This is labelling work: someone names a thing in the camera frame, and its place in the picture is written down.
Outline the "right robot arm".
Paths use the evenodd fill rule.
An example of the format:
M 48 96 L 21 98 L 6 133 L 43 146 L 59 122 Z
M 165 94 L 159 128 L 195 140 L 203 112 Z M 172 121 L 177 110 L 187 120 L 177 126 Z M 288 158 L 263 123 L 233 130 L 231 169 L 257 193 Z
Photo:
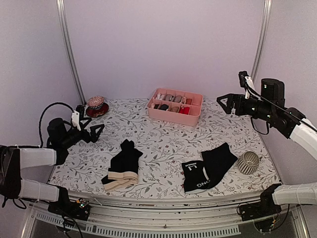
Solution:
M 285 107 L 284 83 L 277 79 L 261 80 L 261 92 L 257 93 L 253 81 L 246 76 L 240 81 L 245 94 L 226 94 L 216 101 L 223 110 L 237 116 L 249 115 L 251 119 L 261 119 L 267 128 L 275 128 L 285 138 L 292 140 L 306 150 L 313 158 L 317 157 L 317 129 L 306 116 L 294 107 Z M 296 185 L 274 184 L 262 194 L 262 201 L 256 206 L 260 216 L 267 216 L 275 205 L 317 203 L 317 184 Z

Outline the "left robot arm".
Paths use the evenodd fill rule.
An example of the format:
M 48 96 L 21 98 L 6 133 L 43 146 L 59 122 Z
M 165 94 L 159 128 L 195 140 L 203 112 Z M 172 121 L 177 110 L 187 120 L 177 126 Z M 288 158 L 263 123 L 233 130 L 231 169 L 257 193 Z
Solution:
M 52 119 L 47 127 L 48 139 L 39 146 L 0 147 L 0 194 L 3 205 L 8 200 L 31 199 L 45 201 L 60 211 L 70 215 L 74 202 L 70 201 L 68 190 L 64 187 L 49 185 L 35 180 L 23 179 L 21 170 L 42 166 L 63 165 L 69 155 L 68 149 L 83 140 L 95 143 L 104 129 L 104 124 L 90 127 L 91 118 L 84 117 L 82 106 L 72 110 L 71 120 Z

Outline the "black underwear beige waistband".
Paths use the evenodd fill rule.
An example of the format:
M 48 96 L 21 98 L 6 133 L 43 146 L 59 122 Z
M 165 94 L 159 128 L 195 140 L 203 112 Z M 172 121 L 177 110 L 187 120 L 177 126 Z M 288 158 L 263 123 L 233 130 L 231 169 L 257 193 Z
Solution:
M 133 141 L 127 139 L 120 148 L 121 151 L 110 161 L 108 174 L 102 178 L 106 192 L 138 183 L 139 159 L 143 153 L 135 148 Z

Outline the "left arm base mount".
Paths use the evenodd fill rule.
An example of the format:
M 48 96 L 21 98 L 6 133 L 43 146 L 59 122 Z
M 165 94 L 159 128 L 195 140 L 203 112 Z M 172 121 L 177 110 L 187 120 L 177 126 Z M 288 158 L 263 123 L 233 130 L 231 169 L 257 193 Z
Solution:
M 49 202 L 48 211 L 57 215 L 64 215 L 69 218 L 87 221 L 90 215 L 91 206 L 88 200 L 79 198 L 70 201 L 68 197 L 59 198 L 57 202 Z

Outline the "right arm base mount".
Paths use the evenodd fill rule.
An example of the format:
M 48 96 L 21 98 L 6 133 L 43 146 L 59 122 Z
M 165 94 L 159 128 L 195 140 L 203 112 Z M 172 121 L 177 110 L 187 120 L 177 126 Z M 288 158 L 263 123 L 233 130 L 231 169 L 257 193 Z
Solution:
M 242 203 L 237 207 L 237 214 L 241 217 L 242 221 L 249 221 L 259 219 L 266 216 L 278 214 L 282 211 L 280 205 L 264 206 L 261 202 L 256 203 Z

